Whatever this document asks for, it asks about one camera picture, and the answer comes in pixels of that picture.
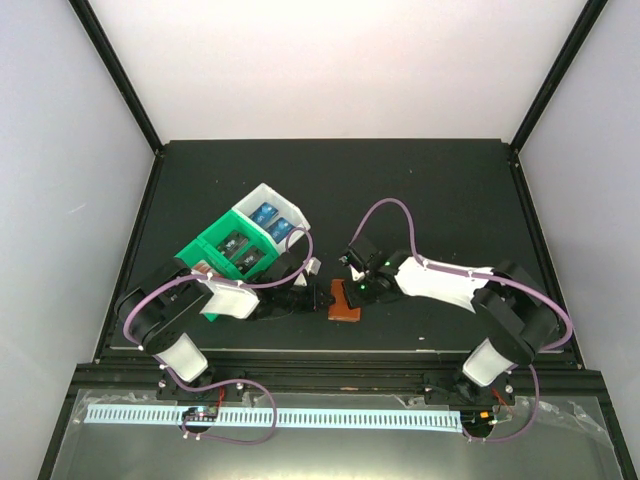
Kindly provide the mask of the brown leather card holder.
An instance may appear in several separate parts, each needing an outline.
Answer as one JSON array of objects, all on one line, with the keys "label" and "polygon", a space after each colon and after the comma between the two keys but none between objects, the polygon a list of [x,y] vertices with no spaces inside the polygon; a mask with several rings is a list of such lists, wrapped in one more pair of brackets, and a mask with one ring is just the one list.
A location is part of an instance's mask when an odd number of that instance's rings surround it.
[{"label": "brown leather card holder", "polygon": [[329,321],[357,323],[361,320],[361,309],[351,308],[347,302],[343,279],[331,281],[331,295],[334,297],[334,303],[328,309]]}]

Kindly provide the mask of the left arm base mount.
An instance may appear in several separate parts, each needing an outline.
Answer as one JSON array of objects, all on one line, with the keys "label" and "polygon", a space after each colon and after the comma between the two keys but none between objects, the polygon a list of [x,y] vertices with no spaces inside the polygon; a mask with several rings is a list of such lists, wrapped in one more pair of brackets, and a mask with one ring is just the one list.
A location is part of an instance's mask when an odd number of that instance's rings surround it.
[{"label": "left arm base mount", "polygon": [[[202,388],[213,383],[225,380],[245,379],[246,372],[241,369],[227,367],[209,367],[199,377],[191,382],[186,382],[190,388]],[[245,387],[237,382],[223,386],[221,388],[209,389],[206,391],[191,392],[181,388],[169,373],[164,373],[158,383],[156,398],[159,400],[172,400],[178,403],[188,401],[204,402],[213,404],[222,399],[223,401],[238,402],[242,399]]]}]

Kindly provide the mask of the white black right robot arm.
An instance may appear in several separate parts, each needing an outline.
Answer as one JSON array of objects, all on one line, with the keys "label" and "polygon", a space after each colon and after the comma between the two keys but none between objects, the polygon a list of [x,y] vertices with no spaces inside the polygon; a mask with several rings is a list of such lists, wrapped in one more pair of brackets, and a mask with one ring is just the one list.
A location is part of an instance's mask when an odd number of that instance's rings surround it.
[{"label": "white black right robot arm", "polygon": [[353,309],[424,297],[479,317],[484,338],[454,379],[457,396],[467,403],[479,402],[511,367],[531,363],[558,327],[558,315],[513,262],[471,268],[417,258],[408,251],[388,255],[366,238],[353,241],[339,261],[350,270],[343,291]]}]

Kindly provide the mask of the white bin with blue cards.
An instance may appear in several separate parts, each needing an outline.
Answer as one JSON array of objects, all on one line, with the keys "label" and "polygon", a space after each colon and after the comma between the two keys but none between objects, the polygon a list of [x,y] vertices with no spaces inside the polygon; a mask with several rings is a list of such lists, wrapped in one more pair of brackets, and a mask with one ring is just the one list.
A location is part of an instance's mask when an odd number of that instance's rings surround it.
[{"label": "white bin with blue cards", "polygon": [[259,184],[232,210],[256,227],[278,253],[285,251],[286,238],[291,247],[304,235],[298,227],[307,232],[311,230],[302,211],[266,183]]}]

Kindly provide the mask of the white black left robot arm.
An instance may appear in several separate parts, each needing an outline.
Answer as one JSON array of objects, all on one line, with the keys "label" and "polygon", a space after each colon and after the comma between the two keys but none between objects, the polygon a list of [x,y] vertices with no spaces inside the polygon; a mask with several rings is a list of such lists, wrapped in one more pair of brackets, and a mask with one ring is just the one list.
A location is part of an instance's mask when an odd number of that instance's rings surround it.
[{"label": "white black left robot arm", "polygon": [[286,254],[248,280],[229,280],[203,260],[190,267],[173,258],[122,294],[114,313],[129,342],[171,370],[191,398],[202,399],[215,376],[188,333],[195,319],[264,320],[327,309],[336,299],[313,279],[319,267],[314,257],[298,263]]}]

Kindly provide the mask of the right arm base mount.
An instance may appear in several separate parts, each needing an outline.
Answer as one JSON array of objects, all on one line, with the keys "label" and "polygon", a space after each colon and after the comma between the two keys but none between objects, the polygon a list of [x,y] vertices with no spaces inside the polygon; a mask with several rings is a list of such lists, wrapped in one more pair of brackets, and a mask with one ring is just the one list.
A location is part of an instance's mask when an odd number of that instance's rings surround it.
[{"label": "right arm base mount", "polygon": [[515,404],[514,387],[507,374],[499,375],[489,386],[481,387],[458,371],[429,370],[421,387],[425,402],[460,408],[485,408]]}]

